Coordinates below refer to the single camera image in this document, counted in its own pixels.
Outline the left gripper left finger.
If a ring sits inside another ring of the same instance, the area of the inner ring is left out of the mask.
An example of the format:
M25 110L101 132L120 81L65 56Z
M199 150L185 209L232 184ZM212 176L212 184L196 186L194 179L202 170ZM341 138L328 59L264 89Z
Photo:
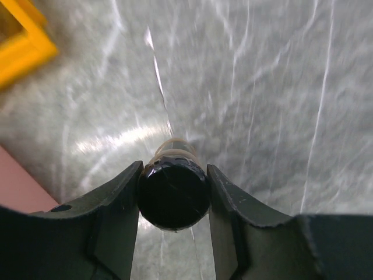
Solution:
M112 180L48 212L1 208L2 279L129 279L138 231L133 162Z

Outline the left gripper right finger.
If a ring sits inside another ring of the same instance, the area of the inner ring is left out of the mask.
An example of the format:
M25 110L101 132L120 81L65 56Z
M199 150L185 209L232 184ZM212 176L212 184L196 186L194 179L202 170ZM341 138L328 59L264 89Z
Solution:
M217 279L371 279L372 216L285 215L208 165Z

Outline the small black-cap spice jar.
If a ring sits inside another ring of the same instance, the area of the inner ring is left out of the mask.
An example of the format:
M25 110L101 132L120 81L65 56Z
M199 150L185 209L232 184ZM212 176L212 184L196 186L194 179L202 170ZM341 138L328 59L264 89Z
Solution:
M161 144L139 176L136 202L142 216L165 231L189 228L206 215L210 183L189 142L171 138Z

